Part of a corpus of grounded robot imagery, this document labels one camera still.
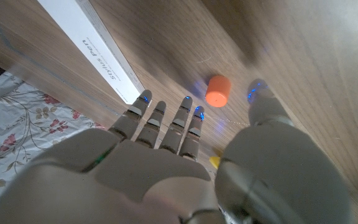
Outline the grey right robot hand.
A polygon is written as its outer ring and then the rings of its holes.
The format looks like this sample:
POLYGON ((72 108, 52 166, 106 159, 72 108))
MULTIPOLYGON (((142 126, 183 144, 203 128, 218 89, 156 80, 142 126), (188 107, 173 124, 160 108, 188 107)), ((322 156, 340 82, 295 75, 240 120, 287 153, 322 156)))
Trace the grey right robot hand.
POLYGON ((341 174, 265 81, 250 84, 250 126, 227 145, 215 178, 197 161, 204 109, 184 98, 156 145, 164 102, 135 133, 151 99, 143 91, 108 130, 34 158, 0 196, 0 223, 354 221, 341 174))

